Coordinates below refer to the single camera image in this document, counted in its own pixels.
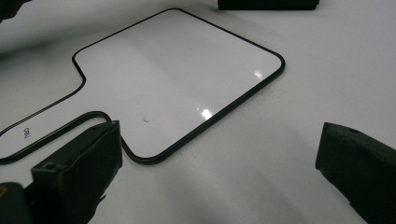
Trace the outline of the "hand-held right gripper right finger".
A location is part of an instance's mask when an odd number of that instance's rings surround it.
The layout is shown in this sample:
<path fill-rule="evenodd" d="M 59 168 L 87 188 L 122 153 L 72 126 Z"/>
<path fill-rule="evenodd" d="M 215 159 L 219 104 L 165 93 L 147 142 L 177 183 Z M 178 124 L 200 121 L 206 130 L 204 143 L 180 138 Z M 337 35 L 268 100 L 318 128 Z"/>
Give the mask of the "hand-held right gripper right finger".
<path fill-rule="evenodd" d="M 326 122 L 316 169 L 368 224 L 396 224 L 396 149 L 357 130 Z"/>

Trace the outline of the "black whiteboard eraser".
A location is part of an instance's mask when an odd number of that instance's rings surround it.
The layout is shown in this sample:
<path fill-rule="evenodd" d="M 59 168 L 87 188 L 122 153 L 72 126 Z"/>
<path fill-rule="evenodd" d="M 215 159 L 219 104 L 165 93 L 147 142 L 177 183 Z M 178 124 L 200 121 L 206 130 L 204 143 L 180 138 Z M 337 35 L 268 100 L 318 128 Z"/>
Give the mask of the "black whiteboard eraser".
<path fill-rule="evenodd" d="M 320 0 L 218 0 L 220 10 L 313 10 Z"/>

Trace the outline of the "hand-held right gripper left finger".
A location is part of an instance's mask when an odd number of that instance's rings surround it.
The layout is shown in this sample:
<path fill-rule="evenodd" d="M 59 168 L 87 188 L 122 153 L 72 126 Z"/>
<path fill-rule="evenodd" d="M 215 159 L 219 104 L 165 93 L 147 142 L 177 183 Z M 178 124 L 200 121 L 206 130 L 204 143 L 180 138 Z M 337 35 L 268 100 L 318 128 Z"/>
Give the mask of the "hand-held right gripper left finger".
<path fill-rule="evenodd" d="M 36 224 L 88 224 L 122 166 L 120 123 L 87 129 L 31 169 Z"/>

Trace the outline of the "small whiteboard with handle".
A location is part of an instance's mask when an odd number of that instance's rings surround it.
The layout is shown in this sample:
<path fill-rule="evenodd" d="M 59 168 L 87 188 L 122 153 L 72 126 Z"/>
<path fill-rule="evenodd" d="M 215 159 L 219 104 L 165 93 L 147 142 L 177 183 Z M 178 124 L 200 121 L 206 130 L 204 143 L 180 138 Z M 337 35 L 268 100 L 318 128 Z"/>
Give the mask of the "small whiteboard with handle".
<path fill-rule="evenodd" d="M 157 163 L 274 80 L 281 55 L 169 8 L 78 50 L 75 90 L 0 131 L 0 164 L 90 119 L 120 123 L 132 161 Z"/>

